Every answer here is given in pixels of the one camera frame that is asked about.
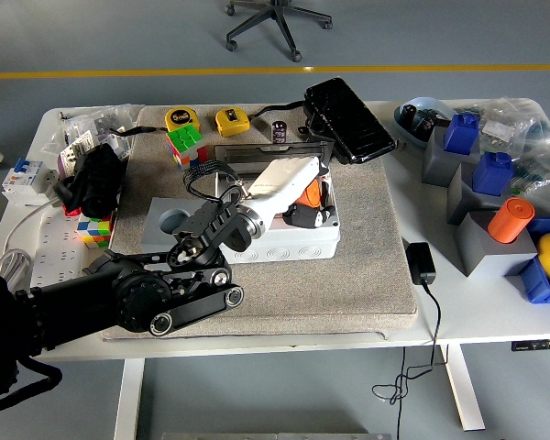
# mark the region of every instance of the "office chair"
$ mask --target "office chair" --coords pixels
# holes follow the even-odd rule
[[[268,4],[258,3],[251,0],[231,0],[230,5],[226,7],[226,13],[230,16],[235,14],[235,6],[249,7],[251,9],[257,9],[258,12],[241,24],[238,27],[235,27],[233,30],[228,32],[226,35],[226,48],[231,52],[235,50],[238,45],[232,39],[233,37],[242,34],[246,30],[253,28],[254,26],[262,23],[267,18],[272,18],[279,25],[279,29],[285,37],[287,44],[291,50],[291,59],[294,62],[299,62],[302,60],[302,54],[295,47],[293,42],[292,33],[287,27],[287,22],[285,21],[285,14],[292,13],[299,15],[301,17],[311,17],[316,20],[322,21],[322,27],[324,29],[332,28],[332,17],[327,16],[326,14],[320,14],[319,12],[310,11],[308,9],[302,9],[300,7],[290,6],[292,0],[269,0]]]

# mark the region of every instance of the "blue box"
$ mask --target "blue box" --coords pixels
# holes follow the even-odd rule
[[[473,191],[499,196],[512,177],[512,157],[507,153],[487,151],[473,171]]]
[[[446,131],[444,151],[468,155],[479,137],[479,119],[470,113],[456,114]]]
[[[550,233],[550,217],[535,217],[527,226],[532,240],[537,244],[544,234]],[[525,294],[530,303],[550,303],[550,280],[546,277],[544,268],[538,257],[534,257],[520,272]]]

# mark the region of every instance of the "orange cylinder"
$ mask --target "orange cylinder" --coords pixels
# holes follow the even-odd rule
[[[308,187],[303,190],[302,195],[297,199],[297,204],[305,204],[312,208],[317,208],[320,206],[322,194],[320,193],[320,182],[317,179],[314,179]]]
[[[534,218],[531,203],[519,197],[507,199],[487,226],[489,235],[500,243],[511,243]]]

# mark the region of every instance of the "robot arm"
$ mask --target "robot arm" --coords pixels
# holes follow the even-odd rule
[[[124,256],[107,250],[85,276],[12,294],[0,278],[0,395],[16,382],[17,362],[46,379],[0,399],[0,411],[54,388],[61,372],[34,357],[113,325],[164,336],[239,306],[244,291],[219,246],[236,251],[269,229],[319,172],[318,158],[271,162],[250,197],[208,201],[173,232],[169,252]],[[169,271],[147,265],[167,263]]]

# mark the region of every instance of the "rubik's cube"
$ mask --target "rubik's cube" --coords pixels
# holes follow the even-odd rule
[[[170,131],[166,137],[170,153],[181,170],[188,170],[208,160],[202,135],[192,124]]]
[[[89,249],[107,248],[110,244],[114,221],[114,213],[102,219],[90,218],[80,214],[77,233]]]

